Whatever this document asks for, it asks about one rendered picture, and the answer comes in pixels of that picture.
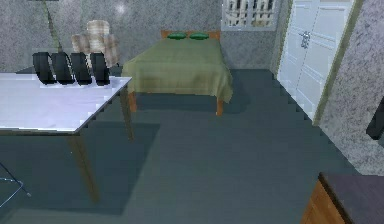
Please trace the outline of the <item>bed with green cover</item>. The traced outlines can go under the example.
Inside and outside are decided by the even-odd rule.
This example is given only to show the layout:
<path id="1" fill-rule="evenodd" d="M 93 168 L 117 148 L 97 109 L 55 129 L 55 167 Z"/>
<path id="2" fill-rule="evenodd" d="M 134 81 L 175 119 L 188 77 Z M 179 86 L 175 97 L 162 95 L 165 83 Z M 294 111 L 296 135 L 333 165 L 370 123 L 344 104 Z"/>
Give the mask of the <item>bed with green cover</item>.
<path id="1" fill-rule="evenodd" d="M 137 110 L 138 93 L 169 93 L 214 96 L 216 114 L 233 95 L 232 75 L 224 61 L 220 33 L 207 31 L 198 39 L 196 31 L 185 38 L 171 39 L 170 30 L 161 32 L 161 40 L 123 65 L 122 75 L 130 77 L 128 102 Z"/>

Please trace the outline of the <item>white panelled room door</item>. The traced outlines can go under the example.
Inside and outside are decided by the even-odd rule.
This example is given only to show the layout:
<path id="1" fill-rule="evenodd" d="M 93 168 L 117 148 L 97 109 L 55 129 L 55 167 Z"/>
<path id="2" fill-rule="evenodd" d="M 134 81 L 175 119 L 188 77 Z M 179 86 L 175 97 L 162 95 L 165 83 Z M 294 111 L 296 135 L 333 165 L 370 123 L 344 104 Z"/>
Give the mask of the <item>white panelled room door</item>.
<path id="1" fill-rule="evenodd" d="M 314 120 L 354 0 L 293 0 L 278 81 Z M 310 32 L 307 49 L 300 33 Z"/>

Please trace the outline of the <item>white top wooden table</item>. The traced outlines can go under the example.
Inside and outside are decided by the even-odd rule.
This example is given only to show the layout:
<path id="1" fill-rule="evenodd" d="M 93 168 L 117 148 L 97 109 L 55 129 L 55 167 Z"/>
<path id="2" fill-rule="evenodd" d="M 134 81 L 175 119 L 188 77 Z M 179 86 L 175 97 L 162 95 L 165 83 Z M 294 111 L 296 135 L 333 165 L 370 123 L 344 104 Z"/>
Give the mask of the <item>white top wooden table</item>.
<path id="1" fill-rule="evenodd" d="M 35 74 L 0 73 L 0 136 L 65 136 L 90 198 L 99 201 L 82 129 L 118 98 L 128 134 L 133 138 L 128 100 L 130 77 L 108 85 L 42 84 Z"/>

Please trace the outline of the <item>wooden cabinet with dark top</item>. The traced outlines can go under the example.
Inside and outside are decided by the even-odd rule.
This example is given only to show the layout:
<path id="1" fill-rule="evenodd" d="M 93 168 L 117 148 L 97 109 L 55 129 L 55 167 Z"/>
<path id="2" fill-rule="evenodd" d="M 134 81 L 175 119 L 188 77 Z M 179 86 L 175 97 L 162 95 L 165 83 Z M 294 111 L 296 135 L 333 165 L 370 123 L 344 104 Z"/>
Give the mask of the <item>wooden cabinet with dark top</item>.
<path id="1" fill-rule="evenodd" d="M 320 172 L 300 224 L 384 224 L 384 176 Z"/>

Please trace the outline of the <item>window with white frame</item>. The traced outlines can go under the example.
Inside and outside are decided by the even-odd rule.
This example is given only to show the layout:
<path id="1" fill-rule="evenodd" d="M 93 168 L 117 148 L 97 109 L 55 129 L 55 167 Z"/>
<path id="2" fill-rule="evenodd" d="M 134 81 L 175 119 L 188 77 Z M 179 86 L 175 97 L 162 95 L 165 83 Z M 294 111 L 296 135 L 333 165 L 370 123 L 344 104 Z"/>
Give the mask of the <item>window with white frame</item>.
<path id="1" fill-rule="evenodd" d="M 274 31 L 280 0 L 223 0 L 222 31 Z"/>

